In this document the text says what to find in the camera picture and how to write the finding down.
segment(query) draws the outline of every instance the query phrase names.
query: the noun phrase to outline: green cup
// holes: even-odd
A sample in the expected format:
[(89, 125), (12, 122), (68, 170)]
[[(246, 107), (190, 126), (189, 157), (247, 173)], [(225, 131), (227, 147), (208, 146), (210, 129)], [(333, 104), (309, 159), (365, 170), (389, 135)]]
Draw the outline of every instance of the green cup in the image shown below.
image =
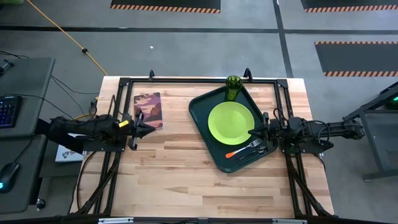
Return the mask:
[(241, 77), (231, 75), (225, 80), (225, 101), (235, 101), (239, 91), (241, 91), (243, 81)]

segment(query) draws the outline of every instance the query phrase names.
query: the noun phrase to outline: orange striped tape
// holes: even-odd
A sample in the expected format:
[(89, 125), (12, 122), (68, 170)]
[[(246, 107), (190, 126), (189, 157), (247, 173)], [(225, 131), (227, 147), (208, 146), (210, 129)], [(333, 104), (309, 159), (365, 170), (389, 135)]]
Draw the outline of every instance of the orange striped tape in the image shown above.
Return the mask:
[(200, 12), (200, 13), (220, 13), (219, 9), (195, 8), (195, 7), (167, 7), (167, 6), (134, 6), (134, 5), (111, 5), (111, 9), (130, 9), (147, 11), (167, 11), (167, 12)]
[(398, 72), (335, 71), (323, 72), (326, 77), (398, 77)]
[(375, 11), (375, 10), (393, 10), (397, 5), (384, 6), (348, 6), (348, 7), (317, 7), (304, 9), (305, 12), (353, 12), (353, 11)]
[(397, 41), (316, 41), (318, 44), (397, 44)]

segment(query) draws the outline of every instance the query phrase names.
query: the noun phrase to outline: computer mouse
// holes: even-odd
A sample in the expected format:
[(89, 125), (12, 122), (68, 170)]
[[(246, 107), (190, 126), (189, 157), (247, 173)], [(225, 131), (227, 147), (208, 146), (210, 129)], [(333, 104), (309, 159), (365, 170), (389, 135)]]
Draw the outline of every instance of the computer mouse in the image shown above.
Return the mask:
[(11, 162), (0, 170), (0, 193), (9, 192), (14, 184), (19, 170), (19, 164)]

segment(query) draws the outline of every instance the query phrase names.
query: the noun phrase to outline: concrete floor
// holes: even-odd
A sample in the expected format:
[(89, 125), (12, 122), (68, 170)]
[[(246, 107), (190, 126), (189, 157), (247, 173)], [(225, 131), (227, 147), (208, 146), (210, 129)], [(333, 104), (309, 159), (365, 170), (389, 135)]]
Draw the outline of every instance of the concrete floor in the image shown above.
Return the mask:
[[(255, 77), (286, 77), (279, 35), (255, 33), (277, 29), (272, 0), (222, 0), (221, 14), (189, 14), (110, 10), (109, 1), (35, 0), (50, 18), (65, 27), (210, 28), (207, 32), (71, 32), (110, 75), (228, 76), (246, 67)], [(300, 0), (279, 0), (285, 29), (398, 30), (397, 11), (307, 14)], [(29, 4), (5, 6), (0, 26), (50, 26)], [(398, 78), (327, 78), (322, 74), (314, 47), (317, 40), (389, 40), (398, 35), (287, 34), (286, 43), (295, 78), (304, 78), (314, 119), (339, 121), (368, 102)], [(99, 91), (100, 70), (61, 32), (0, 31), (0, 50), (30, 57), (55, 57), (53, 75), (76, 91)], [(88, 106), (93, 96), (73, 95)], [(46, 99), (72, 116), (78, 107), (54, 83)], [(41, 117), (60, 113), (44, 104)], [(362, 175), (377, 171), (366, 139), (332, 139), (325, 153), (326, 175), (336, 215), (343, 218), (397, 223), (398, 178), (364, 183)], [(48, 180), (47, 208), (0, 219), (66, 214), (76, 177)]]

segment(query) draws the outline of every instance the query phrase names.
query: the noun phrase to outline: fork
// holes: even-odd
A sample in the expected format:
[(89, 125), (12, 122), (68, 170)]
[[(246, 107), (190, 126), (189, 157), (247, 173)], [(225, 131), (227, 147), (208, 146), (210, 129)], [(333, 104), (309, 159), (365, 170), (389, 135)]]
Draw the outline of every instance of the fork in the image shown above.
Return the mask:
[(234, 152), (228, 153), (227, 155), (225, 155), (225, 157), (226, 157), (227, 159), (229, 159), (229, 158), (233, 157), (235, 154), (237, 154), (238, 152), (240, 152), (240, 151), (242, 151), (242, 150), (245, 150), (245, 149), (247, 149), (247, 148), (249, 148), (249, 147), (256, 147), (256, 146), (260, 145), (261, 143), (262, 143), (262, 140), (261, 140), (261, 139), (256, 139), (256, 140), (254, 140), (253, 142), (250, 142), (247, 146), (245, 146), (245, 147), (243, 147), (243, 148), (241, 148), (241, 149), (238, 149), (238, 150), (236, 150), (236, 151), (234, 151)]

